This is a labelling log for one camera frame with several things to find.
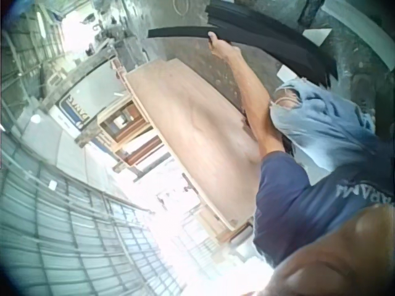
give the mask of metal gate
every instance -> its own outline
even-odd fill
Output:
[[[1,138],[3,267],[27,295],[180,295],[145,219]]]

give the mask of blue t-shirt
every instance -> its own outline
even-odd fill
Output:
[[[272,266],[338,228],[372,204],[393,204],[390,160],[342,166],[311,186],[292,156],[272,152],[262,161],[254,244]]]

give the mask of wooden plank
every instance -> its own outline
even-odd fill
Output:
[[[130,154],[126,159],[125,162],[132,166],[137,162],[141,161],[142,159],[146,158],[147,154],[150,154],[152,150],[156,149],[158,146],[162,144],[162,141],[158,136],[153,137],[147,143],[142,145],[139,149],[134,151]]]
[[[257,143],[243,115],[179,60],[156,60],[125,75],[134,99],[200,196],[234,230],[254,213]]]

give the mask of man's arm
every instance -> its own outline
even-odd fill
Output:
[[[226,61],[233,72],[248,122],[258,141],[260,156],[263,158],[270,152],[284,151],[281,133],[270,119],[269,93],[244,60],[239,48],[218,40],[213,32],[209,36],[212,53]]]

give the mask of skin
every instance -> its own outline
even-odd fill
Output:
[[[241,55],[240,49],[209,33],[212,53],[231,68],[260,156],[284,151],[281,134],[270,119],[270,96]],[[275,100],[293,107],[297,100],[284,93]],[[259,295],[379,295],[395,270],[395,209],[376,205],[361,210],[339,229],[288,257]]]

